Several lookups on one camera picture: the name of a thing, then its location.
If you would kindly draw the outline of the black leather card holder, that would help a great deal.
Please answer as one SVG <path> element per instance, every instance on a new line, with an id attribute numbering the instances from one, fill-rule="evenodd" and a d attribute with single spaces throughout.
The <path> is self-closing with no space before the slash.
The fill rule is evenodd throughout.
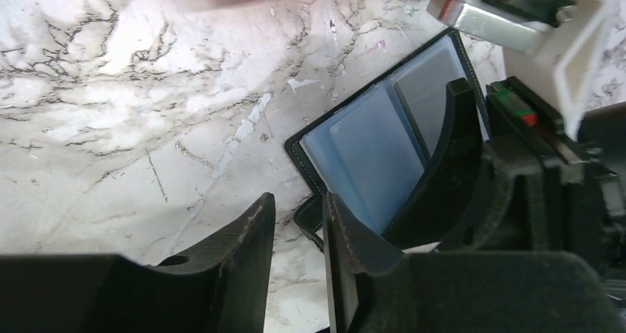
<path id="1" fill-rule="evenodd" d="M 446 29 L 284 144 L 312 197 L 295 224 L 323 247 L 322 198 L 339 195 L 358 220 L 383 234 L 417 185 L 426 185 L 449 144 L 455 108 L 447 84 L 463 79 L 474 100 L 473 142 L 490 135 L 484 94 L 460 33 Z"/>

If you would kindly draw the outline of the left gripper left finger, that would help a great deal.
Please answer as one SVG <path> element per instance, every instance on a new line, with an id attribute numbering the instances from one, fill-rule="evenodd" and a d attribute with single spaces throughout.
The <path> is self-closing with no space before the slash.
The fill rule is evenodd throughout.
<path id="1" fill-rule="evenodd" d="M 4 255 L 3 332 L 262 332 L 275 197 L 150 266 L 122 255 Z"/>

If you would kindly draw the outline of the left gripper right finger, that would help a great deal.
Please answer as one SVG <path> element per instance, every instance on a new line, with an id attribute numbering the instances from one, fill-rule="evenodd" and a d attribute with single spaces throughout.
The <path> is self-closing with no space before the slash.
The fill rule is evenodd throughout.
<path id="1" fill-rule="evenodd" d="M 402 252 L 323 198 L 332 332 L 623 332 L 598 275 L 564 252 Z"/>

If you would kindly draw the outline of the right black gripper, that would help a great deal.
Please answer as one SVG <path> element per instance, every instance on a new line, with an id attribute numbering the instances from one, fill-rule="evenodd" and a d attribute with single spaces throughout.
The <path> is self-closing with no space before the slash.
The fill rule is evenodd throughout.
<path id="1" fill-rule="evenodd" d="M 475 90 L 464 78 L 446 85 L 438 145 L 382 237 L 401 249 L 443 239 L 440 251 L 563 251 L 624 279 L 625 199 L 601 149 L 568 137 L 517 78 L 487 92 L 483 144 Z"/>

